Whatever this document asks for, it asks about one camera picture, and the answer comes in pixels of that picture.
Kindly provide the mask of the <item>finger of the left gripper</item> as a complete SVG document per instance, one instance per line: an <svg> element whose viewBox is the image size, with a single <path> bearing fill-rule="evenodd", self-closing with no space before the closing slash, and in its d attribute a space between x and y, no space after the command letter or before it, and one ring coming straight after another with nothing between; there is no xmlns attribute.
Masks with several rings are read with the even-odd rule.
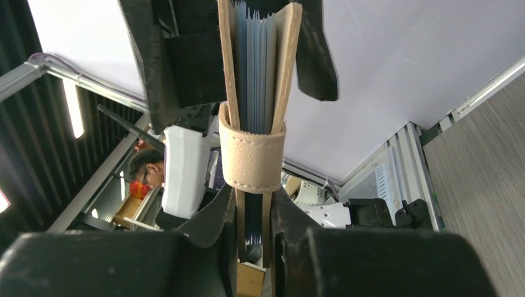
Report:
<svg viewBox="0 0 525 297"><path fill-rule="evenodd" d="M339 99L338 79L324 34L322 0L304 0L296 55L298 88L319 101Z"/></svg>
<svg viewBox="0 0 525 297"><path fill-rule="evenodd" d="M226 99L216 1L120 1L152 127L208 134Z"/></svg>

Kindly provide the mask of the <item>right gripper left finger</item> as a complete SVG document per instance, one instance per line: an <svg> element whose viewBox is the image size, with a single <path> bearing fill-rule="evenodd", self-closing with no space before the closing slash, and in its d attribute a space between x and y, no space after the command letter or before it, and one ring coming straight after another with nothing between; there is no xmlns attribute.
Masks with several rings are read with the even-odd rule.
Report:
<svg viewBox="0 0 525 297"><path fill-rule="evenodd" d="M230 186L174 230L29 233L1 257L2 296L234 296Z"/></svg>

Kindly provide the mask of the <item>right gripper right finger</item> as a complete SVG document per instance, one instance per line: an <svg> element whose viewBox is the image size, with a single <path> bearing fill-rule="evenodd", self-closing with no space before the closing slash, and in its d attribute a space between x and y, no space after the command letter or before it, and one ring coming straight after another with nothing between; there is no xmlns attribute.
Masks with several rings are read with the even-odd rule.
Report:
<svg viewBox="0 0 525 297"><path fill-rule="evenodd" d="M430 230L323 228L281 189L271 206L274 296L496 296L474 248Z"/></svg>

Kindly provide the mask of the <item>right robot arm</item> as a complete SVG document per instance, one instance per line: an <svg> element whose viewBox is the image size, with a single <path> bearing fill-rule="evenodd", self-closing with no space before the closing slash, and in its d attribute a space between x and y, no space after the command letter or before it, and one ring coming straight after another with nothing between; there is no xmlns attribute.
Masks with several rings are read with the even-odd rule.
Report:
<svg viewBox="0 0 525 297"><path fill-rule="evenodd" d="M238 296L234 191L171 231L29 233L1 258L2 296ZM496 296L461 236L432 231L423 200L393 223L381 199L302 210L272 198L274 296Z"/></svg>

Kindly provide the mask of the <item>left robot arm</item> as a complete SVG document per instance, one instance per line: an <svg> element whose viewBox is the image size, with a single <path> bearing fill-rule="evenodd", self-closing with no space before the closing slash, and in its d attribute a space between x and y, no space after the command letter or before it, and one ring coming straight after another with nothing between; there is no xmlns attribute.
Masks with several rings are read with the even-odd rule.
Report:
<svg viewBox="0 0 525 297"><path fill-rule="evenodd" d="M189 220L210 178L219 125L223 176L248 231L280 188L292 77L338 99L321 1L120 1L152 128L165 141L131 176L160 183L163 211Z"/></svg>

